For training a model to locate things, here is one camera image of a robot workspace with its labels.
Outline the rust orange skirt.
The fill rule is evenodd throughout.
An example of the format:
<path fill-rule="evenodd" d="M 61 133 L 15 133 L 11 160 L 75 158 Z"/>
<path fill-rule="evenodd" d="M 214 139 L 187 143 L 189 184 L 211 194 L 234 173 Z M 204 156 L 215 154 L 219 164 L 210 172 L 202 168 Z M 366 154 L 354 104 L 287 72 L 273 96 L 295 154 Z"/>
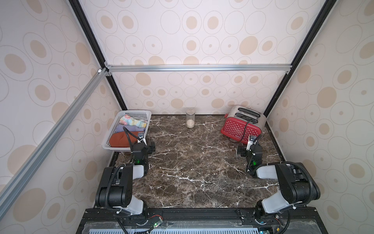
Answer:
<path fill-rule="evenodd" d="M 138 133 L 140 132 L 131 132 L 131 133 L 133 133 L 135 136 L 138 136 Z M 129 135 L 129 137 L 130 137 L 132 144 L 137 143 L 138 140 L 134 136 Z M 111 138 L 109 139 L 109 144 L 111 147 L 119 147 L 119 148 L 130 147 L 130 144 L 129 144 L 129 141 L 127 139 L 127 135 L 125 134 L 125 132 L 119 132 L 119 133 L 113 134 Z"/>

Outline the lavender purple skirt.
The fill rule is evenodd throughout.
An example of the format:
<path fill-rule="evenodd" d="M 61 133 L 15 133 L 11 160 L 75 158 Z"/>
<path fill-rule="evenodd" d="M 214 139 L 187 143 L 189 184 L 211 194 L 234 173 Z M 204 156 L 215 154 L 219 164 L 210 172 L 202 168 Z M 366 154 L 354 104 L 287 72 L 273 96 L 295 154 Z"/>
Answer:
<path fill-rule="evenodd" d="M 146 128 L 139 128 L 137 126 L 119 124 L 116 127 L 116 133 L 124 132 L 124 128 L 126 128 L 130 132 L 145 132 L 145 130 L 146 130 Z"/>

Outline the floral pastel skirt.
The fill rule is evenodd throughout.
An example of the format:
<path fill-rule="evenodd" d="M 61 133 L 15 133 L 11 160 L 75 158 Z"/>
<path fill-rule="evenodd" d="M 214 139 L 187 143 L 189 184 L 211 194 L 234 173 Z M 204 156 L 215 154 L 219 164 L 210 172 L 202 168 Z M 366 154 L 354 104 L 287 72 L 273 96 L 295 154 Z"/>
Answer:
<path fill-rule="evenodd" d="M 146 128 L 147 127 L 147 122 L 146 121 L 141 121 L 141 120 L 136 120 L 129 115 L 124 115 L 123 117 L 120 118 L 119 123 L 122 125 L 128 125 L 128 126 L 136 126 L 138 128 Z"/>

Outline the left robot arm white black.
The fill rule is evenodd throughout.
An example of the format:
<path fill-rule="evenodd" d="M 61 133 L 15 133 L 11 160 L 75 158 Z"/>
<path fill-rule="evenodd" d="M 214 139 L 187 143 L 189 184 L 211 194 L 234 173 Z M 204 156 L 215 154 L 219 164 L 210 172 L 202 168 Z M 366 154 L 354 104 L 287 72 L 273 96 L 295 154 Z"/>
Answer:
<path fill-rule="evenodd" d="M 149 171 L 148 156 L 155 152 L 155 143 L 139 142 L 132 147 L 130 163 L 106 167 L 95 195 L 97 207 L 118 215 L 142 215 L 146 210 L 143 200 L 133 194 L 133 180 L 143 178 Z"/>

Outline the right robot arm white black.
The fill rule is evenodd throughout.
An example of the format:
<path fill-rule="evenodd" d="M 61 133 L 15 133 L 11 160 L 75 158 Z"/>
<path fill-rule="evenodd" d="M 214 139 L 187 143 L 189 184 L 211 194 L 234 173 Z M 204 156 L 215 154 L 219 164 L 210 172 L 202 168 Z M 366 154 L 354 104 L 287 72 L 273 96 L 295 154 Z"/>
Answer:
<path fill-rule="evenodd" d="M 308 170 L 300 162 L 272 162 L 263 164 L 263 148 L 259 136 L 249 136 L 247 146 L 239 146 L 237 154 L 246 158 L 246 172 L 259 179 L 273 179 L 279 190 L 257 202 L 254 217 L 261 220 L 265 215 L 307 206 L 318 200 L 321 191 Z"/>

